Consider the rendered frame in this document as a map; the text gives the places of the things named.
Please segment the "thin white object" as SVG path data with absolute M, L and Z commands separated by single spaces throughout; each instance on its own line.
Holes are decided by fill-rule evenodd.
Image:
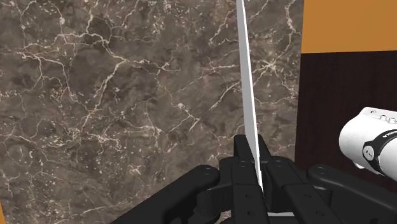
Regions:
M 251 58 L 244 0 L 236 0 L 237 31 L 239 39 L 240 82 L 242 91 L 244 132 L 254 159 L 258 185 L 263 189 L 260 168 L 260 147 L 253 93 Z

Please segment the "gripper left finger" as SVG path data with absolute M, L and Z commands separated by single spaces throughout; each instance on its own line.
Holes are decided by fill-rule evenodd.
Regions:
M 111 224 L 215 224 L 225 211 L 235 223 L 268 224 L 254 158 L 244 135 L 219 167 L 198 165 Z

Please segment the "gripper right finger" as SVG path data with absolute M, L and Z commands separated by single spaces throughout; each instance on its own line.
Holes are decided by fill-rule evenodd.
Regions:
M 397 193 L 329 165 L 306 171 L 272 156 L 258 137 L 268 208 L 292 211 L 298 224 L 397 224 Z

